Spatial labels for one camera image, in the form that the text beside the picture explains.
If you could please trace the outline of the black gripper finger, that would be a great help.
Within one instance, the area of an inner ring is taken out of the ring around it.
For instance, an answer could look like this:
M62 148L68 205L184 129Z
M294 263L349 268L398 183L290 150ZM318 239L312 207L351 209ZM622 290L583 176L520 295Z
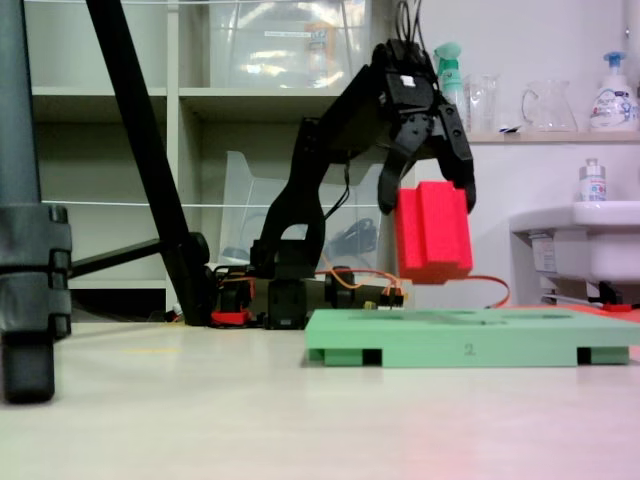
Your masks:
M458 109L448 102L440 102L435 112L432 151L444 179L464 191L466 209L473 210L477 198L474 160Z
M393 144L388 149L377 187L378 206L384 215L389 215L396 208L401 182L415 162L414 152L401 145Z

